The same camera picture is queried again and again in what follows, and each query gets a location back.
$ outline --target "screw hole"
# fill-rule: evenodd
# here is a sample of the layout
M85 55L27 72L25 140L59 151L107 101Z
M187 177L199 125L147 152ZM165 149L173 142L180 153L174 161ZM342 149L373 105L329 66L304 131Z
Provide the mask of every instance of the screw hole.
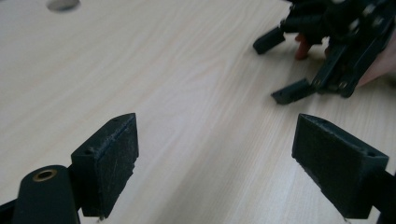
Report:
M54 176L56 176L56 173L58 173L58 172L53 169L52 170L44 170L44 171L41 171L41 172L35 174L33 176L33 180L35 182L46 181L46 180L49 180L49 179L53 178Z
M53 12L66 12L79 6L79 0L50 0L47 8Z

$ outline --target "human hand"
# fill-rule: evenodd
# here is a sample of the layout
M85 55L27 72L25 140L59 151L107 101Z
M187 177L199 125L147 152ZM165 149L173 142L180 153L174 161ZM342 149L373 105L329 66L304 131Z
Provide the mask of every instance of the human hand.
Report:
M294 55L295 59L303 60L307 58L308 51L312 45L308 43L302 34L298 34L295 40L300 42L300 46ZM373 63L361 77L358 87L390 72L396 72L396 32L393 32L387 47L377 55Z

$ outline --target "finger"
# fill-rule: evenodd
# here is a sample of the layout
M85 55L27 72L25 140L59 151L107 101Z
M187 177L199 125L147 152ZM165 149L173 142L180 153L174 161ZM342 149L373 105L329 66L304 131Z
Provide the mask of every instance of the finger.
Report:
M297 48L294 58L296 60L306 59L308 57L308 51L311 49L312 45L306 41L305 36L302 34L298 34L294 39L300 42L300 46Z
M374 71L374 69L367 70L367 72L361 77L361 79L358 82L358 86L362 86L368 82L373 81L374 79L381 77L383 74L377 71Z

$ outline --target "wood grain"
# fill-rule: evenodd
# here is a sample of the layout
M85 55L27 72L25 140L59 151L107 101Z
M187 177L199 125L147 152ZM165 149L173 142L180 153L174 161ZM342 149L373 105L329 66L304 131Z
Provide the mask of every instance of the wood grain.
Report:
M281 106L270 93L323 62L296 62L293 36L251 45L287 16L277 0L0 2L0 203L36 168L70 154L106 121L135 112L140 158L105 223L345 223L291 157L299 113L327 119L390 156L391 77L345 100ZM373 209L368 220L375 223ZM97 219L81 217L82 223Z

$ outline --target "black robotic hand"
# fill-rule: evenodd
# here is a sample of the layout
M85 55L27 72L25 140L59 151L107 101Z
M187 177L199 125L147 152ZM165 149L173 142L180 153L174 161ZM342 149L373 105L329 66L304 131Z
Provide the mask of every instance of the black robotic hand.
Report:
M281 105L315 92L349 97L387 46L395 28L394 0L289 0L289 16L253 45L264 54L285 40L284 33L304 35L309 44L330 38L325 63L311 83L303 79L272 93Z

